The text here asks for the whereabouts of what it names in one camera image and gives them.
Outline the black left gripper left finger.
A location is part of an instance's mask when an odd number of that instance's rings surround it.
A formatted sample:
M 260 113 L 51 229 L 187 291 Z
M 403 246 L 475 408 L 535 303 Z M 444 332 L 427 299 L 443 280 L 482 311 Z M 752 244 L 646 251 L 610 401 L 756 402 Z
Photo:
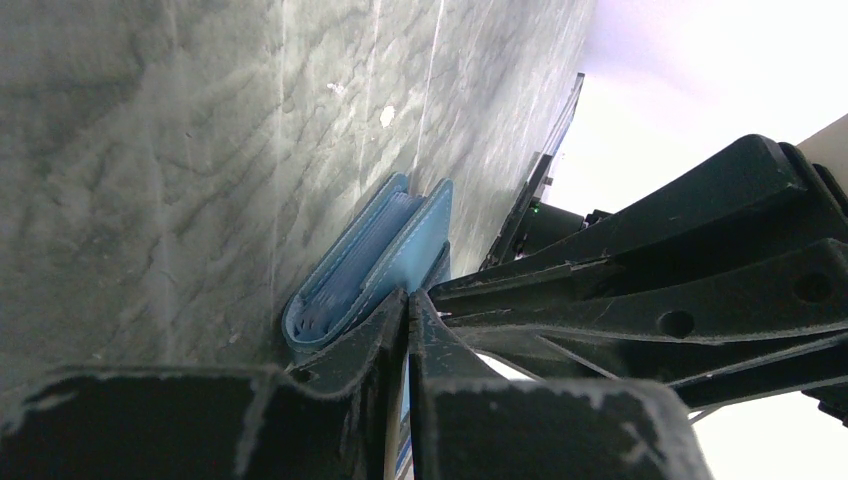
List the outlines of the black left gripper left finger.
M 408 296 L 303 366 L 74 366 L 7 412 L 5 479 L 382 479 Z

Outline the blue leather card holder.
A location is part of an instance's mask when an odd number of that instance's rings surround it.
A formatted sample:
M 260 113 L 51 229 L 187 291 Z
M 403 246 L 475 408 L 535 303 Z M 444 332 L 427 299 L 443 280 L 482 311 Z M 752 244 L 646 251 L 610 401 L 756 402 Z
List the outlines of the blue leather card holder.
M 395 289 L 414 292 L 450 275 L 453 183 L 425 196 L 395 172 L 287 302 L 281 322 L 294 362 L 327 348 Z

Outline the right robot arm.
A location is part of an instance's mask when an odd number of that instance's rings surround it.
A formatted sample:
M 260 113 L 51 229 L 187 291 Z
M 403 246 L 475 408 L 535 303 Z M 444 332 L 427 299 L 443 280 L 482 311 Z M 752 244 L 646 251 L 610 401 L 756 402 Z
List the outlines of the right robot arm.
M 655 381 L 694 410 L 799 391 L 847 416 L 847 198 L 761 135 L 616 213 L 522 197 L 480 269 L 428 295 L 538 378 Z

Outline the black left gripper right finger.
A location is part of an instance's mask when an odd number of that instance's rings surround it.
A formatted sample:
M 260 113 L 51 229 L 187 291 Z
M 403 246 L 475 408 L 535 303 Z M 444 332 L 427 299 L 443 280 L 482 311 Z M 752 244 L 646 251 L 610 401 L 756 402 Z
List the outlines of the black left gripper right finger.
M 414 474 L 419 479 L 707 479 L 680 399 L 641 380 L 510 380 L 409 300 Z

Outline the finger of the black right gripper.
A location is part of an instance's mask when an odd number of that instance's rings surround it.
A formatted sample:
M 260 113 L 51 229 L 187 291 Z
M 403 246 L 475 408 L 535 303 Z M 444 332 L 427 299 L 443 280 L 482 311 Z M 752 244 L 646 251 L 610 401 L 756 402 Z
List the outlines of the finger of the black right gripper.
M 627 208 L 429 292 L 452 316 L 682 285 L 847 237 L 847 185 L 798 147 L 743 136 Z
M 444 324 L 537 379 L 650 380 L 693 410 L 847 384 L 847 247 L 823 239 L 728 272 L 612 293 L 610 259 L 440 288 Z

